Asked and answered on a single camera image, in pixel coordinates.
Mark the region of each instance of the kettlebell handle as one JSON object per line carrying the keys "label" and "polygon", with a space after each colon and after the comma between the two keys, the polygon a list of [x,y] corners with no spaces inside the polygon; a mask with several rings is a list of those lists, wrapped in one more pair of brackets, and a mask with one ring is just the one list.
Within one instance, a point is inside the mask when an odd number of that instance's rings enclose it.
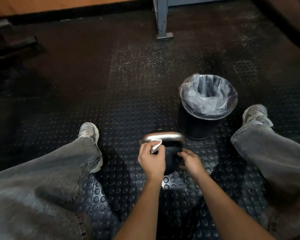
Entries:
{"label": "kettlebell handle", "polygon": [[182,145],[186,142],[186,138],[183,134],[170,131],[170,132],[156,132],[156,133],[147,134],[141,138],[140,144],[150,142],[150,141],[156,141],[156,140],[178,141]]}

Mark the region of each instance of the kettlebell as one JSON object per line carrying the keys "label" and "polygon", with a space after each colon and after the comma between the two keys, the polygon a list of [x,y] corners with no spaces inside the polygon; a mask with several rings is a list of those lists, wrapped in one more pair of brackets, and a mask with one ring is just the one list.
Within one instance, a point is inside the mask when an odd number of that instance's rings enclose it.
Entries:
{"label": "kettlebell", "polygon": [[186,138],[183,134],[174,131],[155,132],[143,136],[140,139],[140,144],[157,140],[161,140],[162,145],[166,147],[166,170],[164,175],[175,172],[182,161],[177,153],[182,151]]}

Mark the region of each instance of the sneaker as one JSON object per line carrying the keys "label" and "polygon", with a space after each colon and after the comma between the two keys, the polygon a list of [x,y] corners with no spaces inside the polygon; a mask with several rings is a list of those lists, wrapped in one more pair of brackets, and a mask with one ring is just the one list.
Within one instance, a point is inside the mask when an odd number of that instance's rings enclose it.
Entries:
{"label": "sneaker", "polygon": [[[79,132],[78,138],[84,138],[84,137],[89,138],[91,141],[93,141],[93,143],[98,148],[99,130],[95,124],[90,123],[90,122],[85,122],[80,127],[80,132]],[[100,160],[97,163],[97,166],[94,169],[92,169],[90,171],[90,173],[96,173],[96,172],[100,171],[102,165],[103,165],[103,160],[102,160],[102,154],[100,152]]]}
{"label": "sneaker", "polygon": [[271,120],[268,119],[268,112],[266,107],[262,104],[255,104],[247,108],[243,115],[243,124],[244,125],[266,125],[272,127],[273,124]]}

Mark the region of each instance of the wooden wall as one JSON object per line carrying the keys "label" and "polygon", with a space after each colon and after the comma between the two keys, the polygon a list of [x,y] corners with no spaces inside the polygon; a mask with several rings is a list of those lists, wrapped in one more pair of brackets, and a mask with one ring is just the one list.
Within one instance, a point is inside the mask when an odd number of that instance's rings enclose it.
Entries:
{"label": "wooden wall", "polygon": [[0,0],[0,17],[133,0]]}

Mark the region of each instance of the forearm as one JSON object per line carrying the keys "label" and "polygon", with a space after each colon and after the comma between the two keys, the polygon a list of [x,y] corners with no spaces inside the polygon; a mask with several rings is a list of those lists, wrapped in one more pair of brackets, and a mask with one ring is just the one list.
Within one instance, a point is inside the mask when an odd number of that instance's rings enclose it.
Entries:
{"label": "forearm", "polygon": [[155,240],[161,181],[147,182],[114,240]]}
{"label": "forearm", "polygon": [[206,173],[198,180],[221,240],[274,240]]}

